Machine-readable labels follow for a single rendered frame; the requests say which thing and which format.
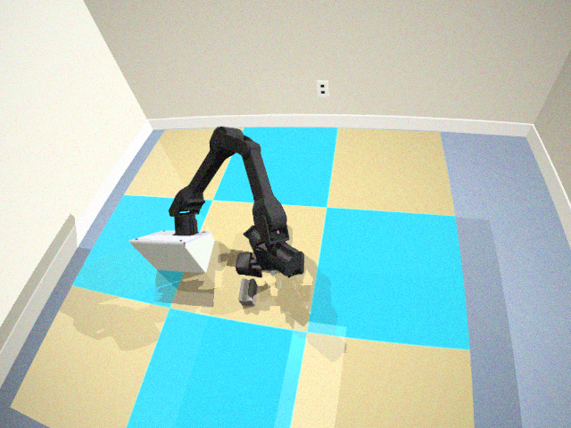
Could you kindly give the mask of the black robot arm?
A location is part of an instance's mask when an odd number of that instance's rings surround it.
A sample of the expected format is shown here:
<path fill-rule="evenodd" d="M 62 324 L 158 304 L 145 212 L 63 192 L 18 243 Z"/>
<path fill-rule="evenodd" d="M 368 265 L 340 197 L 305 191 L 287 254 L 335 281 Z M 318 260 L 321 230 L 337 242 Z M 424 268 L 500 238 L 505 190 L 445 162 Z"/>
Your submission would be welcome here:
<path fill-rule="evenodd" d="M 203 191 L 225 159 L 238 153 L 243 158 L 254 201 L 252 206 L 254 225 L 243 235 L 249 239 L 256 258 L 265 259 L 285 276 L 291 275 L 300 264 L 299 251 L 286 243 L 290 239 L 287 216 L 281 202 L 272 192 L 261 157 L 261 146 L 249 136 L 245 136 L 240 129 L 230 127 L 215 128 L 209 143 L 210 151 L 191 182 L 176 194 L 170 205 L 170 217 L 175 219 L 173 235 L 199 234 L 196 215 L 200 215 L 205 203 Z M 279 231 L 280 234 L 275 231 Z"/>

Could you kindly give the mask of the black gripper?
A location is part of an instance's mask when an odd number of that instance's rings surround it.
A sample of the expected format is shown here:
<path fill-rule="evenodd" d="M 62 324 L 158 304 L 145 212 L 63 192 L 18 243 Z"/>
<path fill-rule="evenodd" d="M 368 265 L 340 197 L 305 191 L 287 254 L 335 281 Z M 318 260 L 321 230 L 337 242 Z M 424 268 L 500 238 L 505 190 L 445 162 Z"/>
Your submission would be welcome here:
<path fill-rule="evenodd" d="M 298 256 L 300 257 L 300 264 L 288 277 L 304 272 L 304 253 L 300 251 Z M 262 277 L 261 270 L 277 271 L 265 259 L 252 257 L 251 252 L 240 252 L 237 255 L 236 272 L 239 275 Z"/>

